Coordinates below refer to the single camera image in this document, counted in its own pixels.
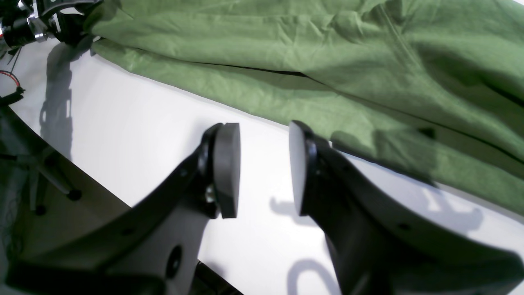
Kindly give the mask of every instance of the red wire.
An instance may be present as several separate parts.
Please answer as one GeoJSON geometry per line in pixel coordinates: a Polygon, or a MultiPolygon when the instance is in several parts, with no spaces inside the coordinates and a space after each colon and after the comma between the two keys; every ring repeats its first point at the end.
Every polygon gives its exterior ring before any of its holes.
{"type": "Polygon", "coordinates": [[[20,83],[15,79],[15,77],[13,77],[13,75],[11,75],[11,74],[9,74],[9,73],[6,73],[6,72],[1,72],[1,71],[0,71],[0,73],[6,75],[6,76],[8,76],[8,77],[10,77],[10,78],[11,78],[11,79],[16,83],[16,86],[17,86],[17,87],[20,87],[20,83]]]}

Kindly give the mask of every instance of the green cloth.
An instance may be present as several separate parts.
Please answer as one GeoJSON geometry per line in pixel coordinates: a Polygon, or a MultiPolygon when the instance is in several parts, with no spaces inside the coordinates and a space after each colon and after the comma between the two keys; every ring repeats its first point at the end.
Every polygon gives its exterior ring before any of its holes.
{"type": "Polygon", "coordinates": [[[524,215],[524,6],[511,0],[106,0],[124,69],[524,215]]]}

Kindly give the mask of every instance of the crumpled fabric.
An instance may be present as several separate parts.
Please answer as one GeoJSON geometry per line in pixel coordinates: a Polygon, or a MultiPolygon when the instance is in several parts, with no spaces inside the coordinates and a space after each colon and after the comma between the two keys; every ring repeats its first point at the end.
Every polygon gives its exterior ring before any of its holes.
{"type": "Polygon", "coordinates": [[[524,215],[524,6],[511,0],[106,0],[136,73],[524,215]]]}

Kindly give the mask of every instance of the green fabric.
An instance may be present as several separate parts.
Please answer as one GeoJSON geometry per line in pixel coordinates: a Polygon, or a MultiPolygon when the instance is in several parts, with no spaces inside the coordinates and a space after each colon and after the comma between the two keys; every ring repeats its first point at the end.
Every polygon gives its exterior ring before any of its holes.
{"type": "Polygon", "coordinates": [[[511,0],[107,0],[124,69],[524,215],[524,6],[511,0]]]}

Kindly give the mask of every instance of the white surface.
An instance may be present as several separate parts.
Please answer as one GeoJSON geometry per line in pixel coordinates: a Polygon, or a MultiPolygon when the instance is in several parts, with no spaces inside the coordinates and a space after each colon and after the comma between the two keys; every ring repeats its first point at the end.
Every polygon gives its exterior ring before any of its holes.
{"type": "MultiPolygon", "coordinates": [[[[70,64],[48,61],[55,46],[60,45],[50,40],[24,47],[15,68],[27,92],[12,107],[34,131],[133,206],[189,155],[205,129],[217,122],[240,123],[238,217],[209,222],[199,259],[246,295],[339,293],[322,230],[294,209],[287,127],[132,75],[99,56],[84,54],[70,64]],[[55,86],[47,87],[54,94],[46,97],[46,85],[56,85],[46,78],[47,63],[63,64],[58,79],[71,69],[69,102],[55,86]]],[[[58,48],[54,56],[62,52],[58,48]]],[[[9,83],[0,79],[0,95],[12,92],[9,83]]],[[[427,218],[524,256],[521,223],[363,160],[352,162],[427,218]]],[[[523,293],[521,285],[512,294],[523,293]]]]}

